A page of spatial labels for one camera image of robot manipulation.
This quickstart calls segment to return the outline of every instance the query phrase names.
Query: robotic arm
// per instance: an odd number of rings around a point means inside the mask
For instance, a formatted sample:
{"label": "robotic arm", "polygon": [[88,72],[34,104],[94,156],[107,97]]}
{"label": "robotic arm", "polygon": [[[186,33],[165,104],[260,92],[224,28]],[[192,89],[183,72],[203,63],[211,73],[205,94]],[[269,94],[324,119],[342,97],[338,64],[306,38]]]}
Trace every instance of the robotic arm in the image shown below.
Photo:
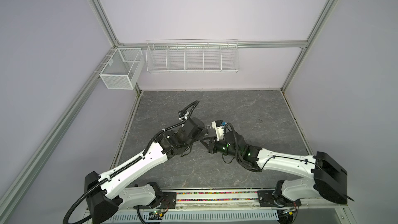
{"label": "robotic arm", "polygon": [[[197,118],[191,118],[198,103],[199,101],[192,102],[181,110],[179,117],[182,122],[159,131],[142,152],[107,172],[88,174],[84,180],[85,193],[69,209],[63,224],[69,224],[69,217],[84,199],[87,201],[90,216],[73,224],[81,224],[91,218],[93,224],[102,223],[126,204],[159,207],[163,192],[156,183],[150,182],[128,190],[126,187],[170,158],[189,154],[193,142],[196,141],[200,141],[209,153],[221,153],[223,160],[224,156],[233,156],[239,165],[252,172],[274,169],[302,177],[294,181],[278,181],[273,194],[261,200],[266,207],[292,206],[297,199],[320,196],[331,202],[347,203],[347,172],[326,153],[297,156],[252,146],[246,144],[231,123],[222,120],[212,122],[217,136],[207,137],[208,130],[204,123]],[[177,131],[172,130],[179,126],[182,127]]]}

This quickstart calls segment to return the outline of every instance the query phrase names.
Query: black cable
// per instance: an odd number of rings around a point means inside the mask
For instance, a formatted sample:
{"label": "black cable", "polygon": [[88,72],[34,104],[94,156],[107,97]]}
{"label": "black cable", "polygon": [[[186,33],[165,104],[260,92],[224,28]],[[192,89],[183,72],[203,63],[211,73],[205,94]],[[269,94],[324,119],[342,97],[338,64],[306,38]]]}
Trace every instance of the black cable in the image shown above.
{"label": "black cable", "polygon": [[193,145],[189,145],[189,146],[188,146],[189,152],[186,153],[186,154],[181,154],[181,157],[184,157],[184,156],[188,155],[189,153],[191,153],[192,147],[193,147]]}
{"label": "black cable", "polygon": [[248,168],[245,168],[245,169],[250,171],[250,172],[261,172],[260,169],[248,169]]}
{"label": "black cable", "polygon": [[283,157],[283,158],[289,158],[289,159],[293,159],[293,160],[297,160],[297,161],[302,161],[302,162],[306,162],[306,163],[312,163],[312,164],[314,164],[315,166],[317,166],[320,170],[322,170],[322,168],[321,168],[319,165],[317,165],[316,163],[310,162],[310,161],[308,161],[308,160],[302,160],[302,159],[297,159],[297,158],[293,158],[293,157],[275,156],[275,155],[273,155],[272,157],[270,157],[270,158],[268,158],[268,159],[266,160],[266,162],[264,163],[264,165],[263,165],[263,167],[261,168],[261,170],[263,170],[264,166],[266,166],[267,162],[268,162],[271,158],[275,158],[275,157]]}
{"label": "black cable", "polygon": [[[189,111],[187,118],[190,118],[190,117],[191,117],[191,115],[192,115],[192,113],[193,113],[193,110],[195,109],[195,107],[196,107],[198,104],[199,104],[199,101],[194,101],[194,102],[192,102],[191,104],[188,105],[188,106],[192,105],[192,108],[191,108],[191,110]],[[171,130],[171,129],[175,128],[175,127],[179,127],[179,126],[185,124],[185,122],[186,122],[186,120],[184,120],[184,121],[182,121],[182,122],[180,122],[180,123],[177,123],[177,124],[175,124],[175,125],[172,125],[172,126],[170,126],[170,127],[164,128],[164,129],[160,130],[159,132],[157,132],[157,133],[150,139],[150,141],[148,142],[148,144],[147,144],[147,146],[145,147],[145,150],[144,150],[144,152],[143,152],[142,154],[143,154],[144,156],[147,154],[147,152],[148,152],[150,146],[152,145],[152,143],[153,143],[153,142],[155,141],[155,139],[156,139],[157,137],[159,137],[163,132],[168,131],[168,130]]]}
{"label": "black cable", "polygon": [[293,222],[295,222],[295,220],[296,220],[296,218],[297,218],[297,214],[299,213],[299,207],[296,206],[296,203],[295,203],[295,202],[294,202],[294,204],[295,204],[295,208],[296,208],[296,215],[295,215],[293,221],[291,222],[291,224],[293,224]]}
{"label": "black cable", "polygon": [[139,206],[137,206],[137,215],[138,215],[138,219],[140,219],[142,224],[147,224],[144,219],[142,218],[141,214],[140,214],[140,208]]}
{"label": "black cable", "polygon": [[[191,104],[189,104],[188,106],[186,106],[186,107],[184,108],[184,111],[186,111],[189,107],[192,107],[191,110],[189,111],[188,118],[191,117],[191,115],[192,115],[192,113],[193,113],[193,110],[195,109],[195,107],[196,107],[198,104],[199,104],[199,101],[194,101],[194,102],[192,102]],[[147,144],[147,147],[145,148],[145,150],[144,150],[144,152],[143,152],[142,154],[143,154],[144,156],[147,154],[147,152],[148,152],[148,150],[149,150],[149,147],[152,145],[152,142],[154,142],[155,139],[156,139],[159,135],[161,135],[163,132],[165,132],[165,131],[167,131],[167,130],[170,130],[170,129],[173,129],[173,128],[175,128],[175,127],[179,127],[179,126],[185,124],[185,122],[186,122],[186,120],[185,120],[185,121],[182,121],[181,123],[172,125],[172,126],[170,126],[170,127],[167,127],[167,128],[165,128],[165,129],[163,129],[163,130],[157,132],[157,133],[151,138],[151,140],[150,140],[149,143]],[[122,168],[120,168],[120,169],[118,169],[117,171],[113,172],[109,177],[112,179],[113,177],[115,177],[115,176],[118,175],[119,173],[125,171],[127,168],[131,167],[132,165],[134,165],[136,162],[140,161],[141,159],[143,159],[143,157],[139,156],[138,158],[134,159],[132,162],[126,164],[126,165],[123,166]],[[70,218],[70,216],[72,215],[73,211],[76,209],[76,207],[77,207],[77,206],[78,206],[78,205],[79,205],[91,192],[93,192],[95,189],[97,189],[99,186],[101,186],[102,184],[104,184],[104,183],[107,182],[107,181],[108,181],[108,179],[104,179],[104,180],[98,182],[98,183],[95,184],[93,187],[91,187],[90,189],[88,189],[87,192],[85,192],[81,197],[79,197],[79,199],[77,199],[77,201],[69,208],[69,210],[68,210],[67,213],[65,214],[65,217],[64,217],[64,219],[63,219],[63,221],[62,221],[62,224],[82,224],[82,223],[88,221],[89,219],[91,219],[91,216],[89,215],[89,216],[85,217],[84,219],[82,219],[82,220],[80,220],[80,221],[77,221],[77,222],[75,222],[75,223],[69,223],[69,218]]]}
{"label": "black cable", "polygon": [[246,145],[245,150],[242,152],[242,155],[246,154],[246,152],[248,151],[248,149],[249,149],[249,146]]}
{"label": "black cable", "polygon": [[181,111],[182,116],[180,116],[180,117],[183,117],[183,116],[185,115],[185,112],[187,111],[187,109],[188,109],[189,107],[192,107],[196,102],[199,103],[199,101],[194,101],[194,102],[192,102],[191,104],[189,104],[189,105],[187,105],[186,107],[184,107],[184,109]]}
{"label": "black cable", "polygon": [[231,130],[232,130],[232,135],[234,137],[234,142],[235,142],[235,159],[236,159],[237,162],[239,162],[239,158],[241,158],[242,160],[243,160],[243,158],[241,157],[240,153],[238,152],[239,144],[238,144],[238,139],[236,137],[236,132],[235,132],[235,129],[232,126],[231,123],[226,123],[225,126],[224,126],[224,130],[227,130],[228,127],[231,127]]}
{"label": "black cable", "polygon": [[[110,178],[112,179],[113,177],[115,177],[117,174],[121,173],[122,171],[126,170],[127,168],[131,167],[133,164],[135,164],[136,162],[140,161],[142,159],[142,157],[137,157],[136,159],[134,159],[133,161],[131,161],[130,163],[126,164],[125,166],[123,166],[122,168],[118,169],[117,171],[113,172],[110,175]],[[91,187],[90,189],[87,190],[87,192],[85,192],[81,197],[79,197],[79,199],[77,199],[77,201],[69,208],[69,210],[67,211],[62,224],[82,224],[86,221],[88,221],[89,219],[91,219],[91,215],[85,217],[84,219],[74,222],[74,223],[69,223],[69,218],[72,215],[73,211],[76,209],[76,207],[89,195],[91,194],[91,192],[93,192],[94,190],[96,190],[98,187],[100,187],[101,185],[103,185],[104,183],[108,182],[108,179],[103,179],[100,182],[97,182],[93,187]]]}
{"label": "black cable", "polygon": [[231,159],[231,161],[226,162],[224,159],[224,154],[221,154],[222,160],[224,161],[224,163],[232,163],[232,161],[235,159],[234,157]]}

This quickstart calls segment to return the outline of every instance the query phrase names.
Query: black mounting plate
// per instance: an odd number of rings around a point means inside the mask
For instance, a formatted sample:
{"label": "black mounting plate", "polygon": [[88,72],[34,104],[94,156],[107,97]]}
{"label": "black mounting plate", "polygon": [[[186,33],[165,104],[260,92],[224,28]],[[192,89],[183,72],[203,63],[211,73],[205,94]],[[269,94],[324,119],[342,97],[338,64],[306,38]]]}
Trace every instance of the black mounting plate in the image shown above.
{"label": "black mounting plate", "polygon": [[[272,195],[274,191],[273,190],[258,190],[257,195],[258,195],[258,201],[260,203],[260,207],[277,207],[274,200],[274,196]],[[294,207],[294,203],[292,201],[289,201],[288,199],[285,199],[285,207]],[[300,199],[295,200],[296,206],[301,206],[301,201]]]}
{"label": "black mounting plate", "polygon": [[[167,200],[167,201],[161,201],[160,206],[157,207],[156,209],[160,208],[167,208],[167,205],[170,203],[169,209],[176,208],[176,202],[177,202],[177,193],[176,192],[163,192],[163,197],[162,200]],[[140,206],[140,209],[154,209],[150,208],[149,206]]]}

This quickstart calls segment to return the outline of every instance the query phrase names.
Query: white cable clip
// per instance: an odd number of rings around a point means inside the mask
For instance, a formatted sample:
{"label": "white cable clip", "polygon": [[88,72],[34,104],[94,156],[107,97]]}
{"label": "white cable clip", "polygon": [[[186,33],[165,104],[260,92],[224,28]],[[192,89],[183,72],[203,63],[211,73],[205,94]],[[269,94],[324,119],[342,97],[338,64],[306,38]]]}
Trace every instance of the white cable clip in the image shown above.
{"label": "white cable clip", "polygon": [[183,122],[183,119],[185,119],[185,120],[187,120],[188,119],[188,114],[189,114],[189,112],[188,111],[186,111],[185,112],[185,115],[184,116],[182,116],[182,117],[180,117],[180,118],[178,118],[179,120],[181,120],[181,122]]}
{"label": "white cable clip", "polygon": [[216,122],[213,121],[211,123],[211,127],[213,127],[216,130],[217,141],[220,141],[220,140],[224,139],[224,129],[225,129],[224,127],[225,127],[225,125],[221,125],[221,126],[217,127]]}

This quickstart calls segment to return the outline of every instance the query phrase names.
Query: red wire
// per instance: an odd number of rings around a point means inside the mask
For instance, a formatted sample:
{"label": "red wire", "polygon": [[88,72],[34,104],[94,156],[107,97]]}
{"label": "red wire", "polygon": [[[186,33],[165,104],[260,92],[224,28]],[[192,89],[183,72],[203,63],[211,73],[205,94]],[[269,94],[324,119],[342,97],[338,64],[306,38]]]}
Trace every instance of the red wire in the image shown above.
{"label": "red wire", "polygon": [[296,220],[296,218],[297,218],[297,214],[299,213],[299,209],[297,208],[297,206],[296,206],[296,202],[293,202],[293,204],[295,205],[295,209],[296,209],[296,216],[294,217],[294,219],[293,219],[293,221],[292,221],[292,223],[293,222],[295,222],[295,220]]}
{"label": "red wire", "polygon": [[166,200],[166,199],[161,200],[161,202],[162,202],[162,201],[167,201],[167,209],[166,209],[166,211],[163,213],[163,214],[165,214],[165,213],[167,212],[167,210],[169,210],[170,202],[169,202],[168,200]]}

